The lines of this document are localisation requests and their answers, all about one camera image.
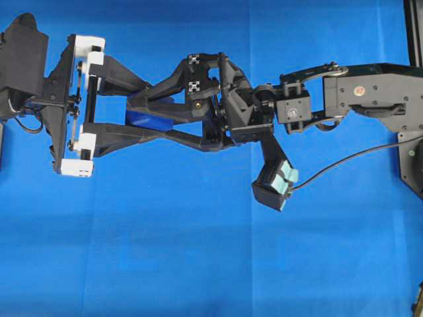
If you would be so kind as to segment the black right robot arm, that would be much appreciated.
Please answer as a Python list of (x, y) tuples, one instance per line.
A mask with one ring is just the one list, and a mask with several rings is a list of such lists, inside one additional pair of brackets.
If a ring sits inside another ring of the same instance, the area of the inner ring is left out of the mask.
[(336, 129), (354, 112), (380, 121), (398, 136), (403, 181), (422, 193), (422, 70), (376, 63), (329, 63), (280, 76), (277, 85), (251, 86), (226, 55), (192, 54), (164, 81), (128, 97), (127, 111), (165, 118), (171, 125), (201, 122), (196, 137), (169, 127), (155, 130), (200, 151), (260, 143), (264, 166), (252, 183), (255, 199), (281, 209), (300, 189), (298, 172), (274, 135), (282, 124), (289, 134), (311, 127)]

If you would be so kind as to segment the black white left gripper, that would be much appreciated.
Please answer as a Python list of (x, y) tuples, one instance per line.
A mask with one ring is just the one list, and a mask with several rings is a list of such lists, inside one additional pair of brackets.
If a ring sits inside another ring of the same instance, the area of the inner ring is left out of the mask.
[(58, 64), (44, 79), (41, 98), (42, 122), (52, 141), (50, 154), (55, 172), (88, 178), (94, 169), (93, 155), (102, 157), (155, 139), (168, 139), (205, 151), (201, 137), (173, 129), (159, 131), (113, 123), (84, 123), (76, 137), (82, 76), (89, 94), (87, 120), (92, 119), (97, 90), (101, 96), (129, 96), (152, 85), (113, 57), (104, 56), (104, 38), (72, 34), (67, 42)]

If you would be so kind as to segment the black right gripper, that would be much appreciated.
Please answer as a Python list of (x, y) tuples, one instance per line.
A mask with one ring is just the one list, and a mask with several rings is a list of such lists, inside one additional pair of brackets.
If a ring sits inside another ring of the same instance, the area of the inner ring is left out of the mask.
[[(184, 89), (187, 103), (169, 97)], [(128, 97), (126, 124), (134, 124), (140, 115), (178, 124), (202, 122), (202, 136), (183, 137), (200, 151), (259, 142), (264, 154), (274, 153), (274, 89), (252, 88), (243, 70), (224, 53), (190, 54), (170, 77)]]

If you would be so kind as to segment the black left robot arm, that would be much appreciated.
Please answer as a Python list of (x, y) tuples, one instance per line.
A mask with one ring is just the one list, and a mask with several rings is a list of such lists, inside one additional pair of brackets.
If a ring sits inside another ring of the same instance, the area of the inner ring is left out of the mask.
[[(52, 138), (50, 150), (58, 174), (89, 177), (94, 169), (93, 158), (158, 138), (203, 148), (200, 137), (181, 131), (95, 123), (97, 95), (129, 96), (149, 85), (104, 54), (104, 38), (72, 34), (67, 42), (56, 68), (45, 77), (48, 37), (38, 31), (34, 16), (21, 14), (1, 33), (1, 119), (35, 116)], [(81, 72), (86, 78), (86, 118), (79, 136), (70, 141), (78, 158), (68, 159), (64, 157), (67, 115), (78, 115), (79, 96), (69, 93), (77, 58), (83, 59)]]

